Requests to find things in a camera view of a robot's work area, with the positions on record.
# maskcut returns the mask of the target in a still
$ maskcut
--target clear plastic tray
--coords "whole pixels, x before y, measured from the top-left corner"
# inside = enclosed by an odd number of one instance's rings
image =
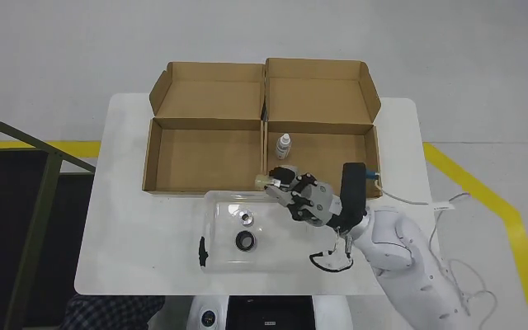
[[[242,215],[253,217],[243,226]],[[240,231],[251,232],[257,242],[249,252],[235,245]],[[209,254],[205,272],[292,272],[309,267],[314,228],[291,218],[290,212],[264,192],[209,191],[205,194],[203,228]]]

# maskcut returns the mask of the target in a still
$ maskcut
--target plaid shirt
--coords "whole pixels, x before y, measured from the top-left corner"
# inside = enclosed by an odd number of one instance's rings
[[[60,329],[146,330],[164,304],[162,295],[75,295],[66,306]]]

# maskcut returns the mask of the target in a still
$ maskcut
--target wire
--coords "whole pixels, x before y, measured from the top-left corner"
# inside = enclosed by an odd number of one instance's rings
[[[374,186],[378,188],[379,191],[383,192],[388,197],[394,198],[395,200],[402,201],[403,203],[407,203],[410,205],[429,205],[429,203],[425,201],[413,201],[413,200],[405,200],[404,198],[395,196],[387,191],[385,191],[382,187],[380,187],[380,183],[378,182],[378,179],[374,180]]]
[[[332,250],[328,250],[327,254],[329,256],[332,255]],[[352,267],[352,265],[354,265],[354,259],[351,258],[350,253],[347,253],[346,257],[348,258],[348,265],[346,265],[346,266],[344,266],[342,268],[338,268],[338,269],[326,268],[325,266],[321,266],[319,263],[317,263],[315,261],[316,257],[323,257],[323,256],[324,256],[323,252],[314,253],[314,254],[310,254],[309,255],[309,259],[312,262],[312,264],[314,266],[316,266],[318,269],[320,269],[321,271],[326,271],[326,272],[329,272],[329,273],[339,273],[339,272],[345,271],[347,269],[350,269]]]
[[[471,195],[468,192],[462,192],[462,193],[459,193],[459,194],[451,197],[449,199],[449,202],[456,201],[460,197],[463,197],[463,196],[471,196]],[[493,298],[493,307],[489,310],[488,314],[480,322],[480,324],[478,326],[478,329],[481,330],[483,328],[484,324],[489,320],[489,318],[492,317],[493,313],[495,313],[495,311],[497,310],[498,299],[497,299],[497,296],[492,291],[488,290],[488,288],[486,287],[486,282],[484,281],[484,278],[471,265],[469,265],[466,262],[463,262],[463,261],[461,261],[459,259],[449,259],[447,261],[447,266],[448,266],[449,273],[451,274],[453,279],[451,279],[446,274],[446,269],[441,265],[440,260],[438,260],[438,257],[432,251],[432,248],[431,248],[432,238],[435,235],[435,232],[436,232],[436,230],[438,228],[438,222],[439,222],[439,220],[440,220],[440,218],[441,218],[443,213],[444,213],[444,210],[440,211],[438,213],[436,219],[435,219],[435,228],[432,230],[431,236],[429,237],[429,252],[434,257],[434,259],[436,261],[436,265],[438,266],[438,269],[440,270],[440,273],[442,274],[442,276],[444,276],[444,278],[446,278],[453,285],[453,287],[455,288],[455,291],[456,291],[457,295],[459,296],[460,303],[462,304],[462,307],[464,308],[464,310],[468,314],[468,316],[471,315],[471,313],[469,311],[469,301],[471,299],[476,298],[479,295],[484,295],[484,294],[489,294],[489,295],[492,296],[492,298]],[[452,267],[452,263],[453,262],[458,262],[459,264],[461,264],[463,266],[466,266],[470,271],[472,271],[477,276],[478,280],[480,281],[482,289],[477,291],[477,292],[475,292],[475,293],[473,293],[473,294],[469,294],[469,293],[466,293],[466,292],[462,291],[462,289],[460,288],[459,282],[456,279],[455,273],[453,272],[453,267]]]
[[[462,196],[471,196],[468,192],[461,192],[459,193],[458,195],[455,195],[453,197],[451,197],[449,199],[449,202],[452,202],[452,201],[455,201],[455,200],[458,200],[460,197]],[[440,211],[440,213],[438,213],[438,216],[436,217],[435,219],[435,228],[432,230],[432,233],[431,233],[431,237],[429,237],[429,251],[431,251],[431,242],[432,242],[432,238],[433,236],[435,235],[436,233],[436,229],[438,227],[438,220],[440,220],[440,217],[442,216],[442,214],[444,213],[444,210]]]

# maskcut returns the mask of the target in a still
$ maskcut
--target yellow floor line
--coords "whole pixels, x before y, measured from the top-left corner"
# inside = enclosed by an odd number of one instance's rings
[[[432,144],[424,143],[423,151],[429,163],[446,174],[448,178],[461,186],[463,191],[470,193],[474,199],[479,200],[502,219],[502,222],[506,226],[511,251],[513,252],[517,272],[524,290],[525,300],[528,303],[528,237],[526,236],[525,227],[519,211],[465,171],[460,165],[445,156]]]
[[[99,141],[48,141],[48,143],[79,158],[96,158],[101,147],[101,142]],[[0,149],[14,148],[31,148],[31,146],[19,141],[0,141]],[[446,174],[448,178],[460,185],[464,191],[469,192],[473,198],[479,200],[502,219],[506,226],[525,299],[528,302],[528,237],[526,236],[519,211],[445,156],[432,144],[424,143],[423,150],[429,163]]]
[[[57,149],[78,158],[96,158],[99,155],[100,141],[47,141]],[[21,141],[0,141],[0,149],[33,148]]]

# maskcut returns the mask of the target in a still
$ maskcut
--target cardboard box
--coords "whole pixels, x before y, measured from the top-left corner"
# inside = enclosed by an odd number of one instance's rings
[[[264,94],[263,64],[169,63],[150,93],[143,190],[253,191]]]
[[[372,124],[380,99],[369,69],[361,61],[268,59],[266,62],[266,171],[295,165],[328,182],[339,195],[342,164],[363,162],[380,170],[378,144]],[[290,134],[288,157],[275,156],[276,141]],[[367,197],[379,197],[367,183]]]

